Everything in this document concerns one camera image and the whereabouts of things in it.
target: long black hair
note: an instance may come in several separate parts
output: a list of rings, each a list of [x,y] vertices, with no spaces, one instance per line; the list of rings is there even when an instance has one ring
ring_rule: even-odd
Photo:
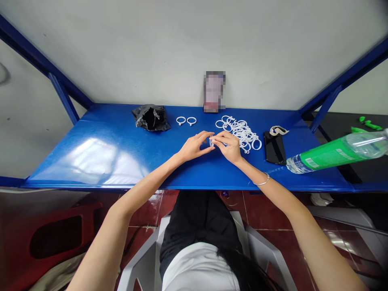
[[[283,291],[256,262],[238,250],[220,246],[217,256],[222,257],[229,265],[237,278],[240,291]]]

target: woman's right hand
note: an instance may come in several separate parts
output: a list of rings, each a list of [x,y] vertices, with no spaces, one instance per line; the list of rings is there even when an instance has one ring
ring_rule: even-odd
[[[221,153],[232,164],[236,164],[243,158],[240,152],[240,140],[228,131],[222,131],[209,138],[221,150]]]

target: black phone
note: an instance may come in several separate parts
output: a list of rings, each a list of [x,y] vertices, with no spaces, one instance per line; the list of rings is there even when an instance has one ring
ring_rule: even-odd
[[[270,135],[269,131],[264,132],[264,148],[266,161],[281,166],[286,165],[286,152],[283,145],[282,135]]]

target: forearm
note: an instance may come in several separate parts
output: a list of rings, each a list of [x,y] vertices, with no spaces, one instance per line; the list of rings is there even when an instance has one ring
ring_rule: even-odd
[[[131,217],[162,185],[165,179],[181,164],[182,159],[177,155],[172,156],[168,161],[145,176],[139,183],[130,189],[111,207],[111,212]]]
[[[290,216],[289,220],[320,291],[368,290],[307,208],[298,215]]]
[[[120,268],[129,219],[108,213],[68,291],[111,291]]]
[[[173,156],[112,205],[74,275],[69,291],[114,289],[132,214],[156,192],[181,163],[181,159]]]
[[[256,184],[267,180],[266,174],[243,158],[235,165]],[[291,192],[273,179],[258,187],[291,222],[319,290],[367,290],[328,240],[309,210]]]
[[[244,158],[235,163],[254,183],[260,184],[267,180],[267,175],[249,164]],[[298,213],[306,207],[286,188],[273,179],[258,188],[286,215]]]

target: green bottle label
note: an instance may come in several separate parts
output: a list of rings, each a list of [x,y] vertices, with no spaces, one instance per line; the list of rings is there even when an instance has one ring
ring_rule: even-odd
[[[350,164],[362,160],[369,160],[357,155],[342,141],[342,137],[333,140],[317,148],[300,154],[302,162],[313,170],[321,170],[331,167]]]

